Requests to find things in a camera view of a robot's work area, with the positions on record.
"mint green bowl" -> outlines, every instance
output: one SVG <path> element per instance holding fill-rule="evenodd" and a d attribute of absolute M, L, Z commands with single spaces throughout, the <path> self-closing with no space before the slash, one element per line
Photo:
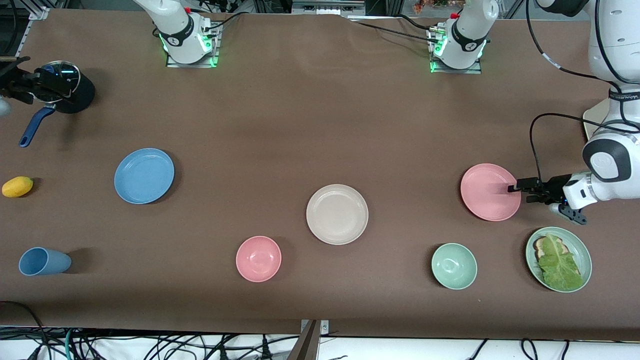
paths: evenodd
<path fill-rule="evenodd" d="M 448 243 L 433 253 L 431 271 L 436 280 L 446 288 L 462 290 L 473 284 L 478 274 L 478 265 L 469 249 L 460 244 Z"/>
<path fill-rule="evenodd" d="M 536 259 L 536 249 L 533 247 L 533 244 L 537 239 L 545 237 L 547 234 L 551 234 L 562 239 L 562 243 L 566 245 L 567 249 L 573 254 L 573 260 L 575 264 L 578 266 L 578 270 L 580 271 L 580 275 L 582 276 L 582 286 L 571 291 L 557 290 L 549 285 L 545 284 L 542 278 L 542 269 L 538 265 L 538 259 Z M 527 242 L 527 248 L 524 251 L 525 257 L 527 259 L 527 265 L 529 266 L 529 270 L 533 276 L 540 282 L 540 284 L 545 287 L 557 291 L 559 293 L 573 293 L 582 289 L 589 279 L 591 278 L 591 255 L 589 255 L 589 250 L 584 246 L 584 243 L 573 233 L 570 231 L 564 230 L 561 227 L 543 227 L 542 229 L 536 231 L 531 235 L 529 241 Z"/>

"pink bowl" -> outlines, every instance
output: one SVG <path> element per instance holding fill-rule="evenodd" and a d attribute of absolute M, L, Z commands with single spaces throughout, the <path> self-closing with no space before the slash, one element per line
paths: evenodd
<path fill-rule="evenodd" d="M 494 164 L 479 164 L 465 173 L 460 193 L 467 208 L 477 217 L 488 221 L 503 221 L 520 208 L 520 193 L 509 193 L 509 185 L 516 185 L 510 172 Z"/>
<path fill-rule="evenodd" d="M 267 281 L 280 268 L 282 253 L 271 238 L 254 236 L 245 240 L 236 254 L 236 267 L 245 279 L 252 282 Z"/>

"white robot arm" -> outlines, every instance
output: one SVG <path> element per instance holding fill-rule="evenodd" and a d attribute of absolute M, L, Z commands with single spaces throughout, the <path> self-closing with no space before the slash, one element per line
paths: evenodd
<path fill-rule="evenodd" d="M 572 17 L 585 10 L 590 16 L 589 66 L 596 77 L 612 83 L 603 124 L 613 129 L 601 127 L 584 146 L 589 171 L 547 183 L 518 180 L 515 191 L 529 192 L 532 202 L 549 204 L 553 212 L 585 224 L 577 210 L 589 204 L 640 198 L 640 1 L 536 1 L 548 12 Z"/>
<path fill-rule="evenodd" d="M 194 63 L 211 52 L 204 41 L 211 20 L 187 13 L 179 0 L 133 0 L 153 19 L 167 53 L 177 62 Z"/>
<path fill-rule="evenodd" d="M 498 18 L 496 0 L 467 0 L 460 16 L 443 24 L 445 37 L 434 55 L 454 69 L 467 69 L 481 56 L 486 36 Z"/>

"lemon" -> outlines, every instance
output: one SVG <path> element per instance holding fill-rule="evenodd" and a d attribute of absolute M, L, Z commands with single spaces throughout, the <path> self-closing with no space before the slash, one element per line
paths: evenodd
<path fill-rule="evenodd" d="M 33 180 L 30 177 L 19 176 L 2 185 L 2 194 L 6 197 L 21 197 L 31 191 Z"/>

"plastic cup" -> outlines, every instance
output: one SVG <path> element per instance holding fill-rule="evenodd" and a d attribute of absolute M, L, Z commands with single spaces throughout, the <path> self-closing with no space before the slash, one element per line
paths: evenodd
<path fill-rule="evenodd" d="M 18 262 L 18 269 L 25 276 L 59 274 L 70 266 L 71 258 L 67 254 L 43 247 L 25 251 Z"/>

